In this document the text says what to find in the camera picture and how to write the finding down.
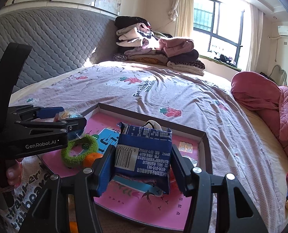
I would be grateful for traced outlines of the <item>green fuzzy hair scrunchie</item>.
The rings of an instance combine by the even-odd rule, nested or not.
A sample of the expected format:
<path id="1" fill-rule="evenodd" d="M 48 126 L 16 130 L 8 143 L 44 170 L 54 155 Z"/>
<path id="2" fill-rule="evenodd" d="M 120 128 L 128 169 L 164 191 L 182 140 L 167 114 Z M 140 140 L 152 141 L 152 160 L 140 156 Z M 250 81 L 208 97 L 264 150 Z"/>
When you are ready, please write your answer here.
<path id="1" fill-rule="evenodd" d="M 97 151 L 96 138 L 86 134 L 80 139 L 69 141 L 68 146 L 61 150 L 61 159 L 67 167 L 80 167 L 87 155 Z"/>

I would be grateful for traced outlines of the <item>blue snack packet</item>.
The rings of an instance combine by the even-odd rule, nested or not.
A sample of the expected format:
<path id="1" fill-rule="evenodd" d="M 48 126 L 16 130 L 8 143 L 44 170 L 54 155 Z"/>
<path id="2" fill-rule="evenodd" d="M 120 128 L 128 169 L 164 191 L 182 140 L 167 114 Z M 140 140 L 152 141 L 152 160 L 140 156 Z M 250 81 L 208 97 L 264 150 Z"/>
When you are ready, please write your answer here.
<path id="1" fill-rule="evenodd" d="M 156 130 L 120 122 L 115 174 L 170 192 L 172 130 Z"/>

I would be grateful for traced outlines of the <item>colourful toy egg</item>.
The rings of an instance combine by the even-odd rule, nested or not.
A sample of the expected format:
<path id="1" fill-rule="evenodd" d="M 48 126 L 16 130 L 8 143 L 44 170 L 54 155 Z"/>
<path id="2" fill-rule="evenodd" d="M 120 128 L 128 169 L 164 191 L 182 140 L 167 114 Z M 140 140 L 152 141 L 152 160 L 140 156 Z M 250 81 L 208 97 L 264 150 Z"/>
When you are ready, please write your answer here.
<path id="1" fill-rule="evenodd" d="M 83 117 L 83 116 L 80 113 L 75 113 L 71 110 L 64 110 L 55 114 L 54 122 L 60 122 L 64 119 L 78 118 L 78 117 Z M 72 129 L 72 131 L 68 131 L 68 140 L 81 138 L 83 132 L 84 132 L 84 128 L 79 129 L 79 130 Z"/>

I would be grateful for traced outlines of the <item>red ball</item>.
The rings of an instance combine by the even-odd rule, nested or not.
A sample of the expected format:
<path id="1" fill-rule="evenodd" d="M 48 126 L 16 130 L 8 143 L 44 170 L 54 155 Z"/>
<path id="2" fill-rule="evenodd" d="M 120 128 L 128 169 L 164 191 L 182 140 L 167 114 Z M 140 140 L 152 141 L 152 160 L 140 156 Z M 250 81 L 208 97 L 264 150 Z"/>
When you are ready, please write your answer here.
<path id="1" fill-rule="evenodd" d="M 191 157 L 189 157 L 187 155 L 183 155 L 183 157 L 187 158 L 192 163 L 193 167 L 196 167 L 198 165 L 198 161 L 197 160 L 195 160 L 195 159 L 193 159 L 193 158 L 191 158 Z"/>

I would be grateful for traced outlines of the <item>orange tangerine with stem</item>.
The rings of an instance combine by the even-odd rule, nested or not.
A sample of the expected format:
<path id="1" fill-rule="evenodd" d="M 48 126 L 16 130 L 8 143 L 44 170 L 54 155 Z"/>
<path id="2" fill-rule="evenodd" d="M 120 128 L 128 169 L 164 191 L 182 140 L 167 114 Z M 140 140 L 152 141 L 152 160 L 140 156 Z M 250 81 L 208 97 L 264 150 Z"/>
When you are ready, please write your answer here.
<path id="1" fill-rule="evenodd" d="M 69 227 L 70 227 L 71 233 L 78 233 L 78 227 L 77 227 L 77 223 L 75 221 L 70 221 Z"/>

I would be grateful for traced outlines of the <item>pink blue book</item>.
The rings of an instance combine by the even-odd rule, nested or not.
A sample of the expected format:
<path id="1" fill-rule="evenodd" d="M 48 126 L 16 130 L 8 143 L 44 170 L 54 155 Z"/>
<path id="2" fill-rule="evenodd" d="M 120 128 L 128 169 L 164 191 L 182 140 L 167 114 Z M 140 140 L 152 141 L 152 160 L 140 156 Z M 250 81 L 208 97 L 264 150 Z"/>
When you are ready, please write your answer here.
<path id="1" fill-rule="evenodd" d="M 111 180 L 98 177 L 95 203 L 131 220 L 158 228 L 183 230 L 191 198 L 189 173 L 179 172 L 175 157 L 190 170 L 200 164 L 205 133 L 128 110 L 101 107 L 87 115 L 85 134 L 96 138 L 98 153 L 114 149 Z M 156 122 L 160 128 L 147 127 Z"/>

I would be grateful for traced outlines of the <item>pink strawberry bed sheet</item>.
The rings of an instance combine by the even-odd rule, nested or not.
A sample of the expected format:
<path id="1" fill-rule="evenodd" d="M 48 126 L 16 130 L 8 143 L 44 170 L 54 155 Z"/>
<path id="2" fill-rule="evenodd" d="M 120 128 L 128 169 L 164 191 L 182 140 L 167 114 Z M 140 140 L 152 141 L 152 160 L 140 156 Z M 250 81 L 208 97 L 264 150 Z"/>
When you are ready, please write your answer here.
<path id="1" fill-rule="evenodd" d="M 162 66 L 102 62 L 27 86 L 11 105 L 62 106 L 79 113 L 98 103 L 204 131 L 213 173 L 233 173 L 250 195 L 269 232 L 281 232 L 288 158 L 269 127 L 240 106 L 227 79 L 182 74 Z"/>

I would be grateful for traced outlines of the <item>grey quilted headboard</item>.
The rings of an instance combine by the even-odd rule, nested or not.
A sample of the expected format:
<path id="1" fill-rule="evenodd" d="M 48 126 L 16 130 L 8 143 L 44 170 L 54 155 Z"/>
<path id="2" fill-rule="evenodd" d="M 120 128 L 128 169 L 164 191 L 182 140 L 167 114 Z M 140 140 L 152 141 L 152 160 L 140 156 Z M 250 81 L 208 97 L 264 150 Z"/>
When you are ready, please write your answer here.
<path id="1" fill-rule="evenodd" d="M 9 43 L 32 47 L 13 91 L 89 64 L 109 61 L 114 18 L 70 7 L 31 7 L 0 15 L 0 60 Z"/>

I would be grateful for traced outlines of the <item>pile of folded clothes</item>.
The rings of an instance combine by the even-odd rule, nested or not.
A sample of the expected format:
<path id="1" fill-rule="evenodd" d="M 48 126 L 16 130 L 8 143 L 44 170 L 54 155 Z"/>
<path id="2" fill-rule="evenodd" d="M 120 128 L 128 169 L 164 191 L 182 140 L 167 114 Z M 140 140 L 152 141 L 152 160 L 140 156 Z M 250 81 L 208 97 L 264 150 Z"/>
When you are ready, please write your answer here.
<path id="1" fill-rule="evenodd" d="M 179 72 L 204 75 L 205 64 L 199 60 L 193 40 L 154 32 L 141 17 L 118 16 L 114 24 L 118 46 L 115 61 L 164 65 Z"/>

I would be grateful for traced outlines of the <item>pink quilted blanket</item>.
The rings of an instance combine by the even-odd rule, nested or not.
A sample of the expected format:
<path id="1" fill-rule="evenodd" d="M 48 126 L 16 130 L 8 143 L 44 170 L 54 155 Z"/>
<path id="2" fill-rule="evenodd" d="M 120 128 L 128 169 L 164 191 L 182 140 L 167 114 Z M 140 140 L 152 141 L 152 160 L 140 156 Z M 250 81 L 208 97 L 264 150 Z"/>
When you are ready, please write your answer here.
<path id="1" fill-rule="evenodd" d="M 240 72 L 232 78 L 231 94 L 261 117 L 288 157 L 288 87 L 255 72 Z"/>

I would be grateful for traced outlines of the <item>cream curtain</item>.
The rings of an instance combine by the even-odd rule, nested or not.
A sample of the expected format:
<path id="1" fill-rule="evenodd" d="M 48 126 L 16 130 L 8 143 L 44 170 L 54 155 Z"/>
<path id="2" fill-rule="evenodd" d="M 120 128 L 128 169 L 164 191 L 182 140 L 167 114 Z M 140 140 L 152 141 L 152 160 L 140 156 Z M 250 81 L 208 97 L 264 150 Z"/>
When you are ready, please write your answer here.
<path id="1" fill-rule="evenodd" d="M 175 36 L 190 37 L 193 31 L 194 0 L 171 0 L 168 17 L 176 22 Z"/>

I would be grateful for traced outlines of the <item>window with dark frame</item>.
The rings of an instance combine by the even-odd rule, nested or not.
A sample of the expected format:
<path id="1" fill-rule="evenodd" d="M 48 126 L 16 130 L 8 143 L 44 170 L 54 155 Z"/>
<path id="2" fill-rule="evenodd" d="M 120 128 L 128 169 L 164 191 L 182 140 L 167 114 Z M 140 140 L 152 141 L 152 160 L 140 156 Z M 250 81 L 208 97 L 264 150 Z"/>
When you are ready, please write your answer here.
<path id="1" fill-rule="evenodd" d="M 203 39 L 211 57 L 232 67 L 238 66 L 242 48 L 245 9 L 235 1 L 194 0 L 194 39 Z"/>

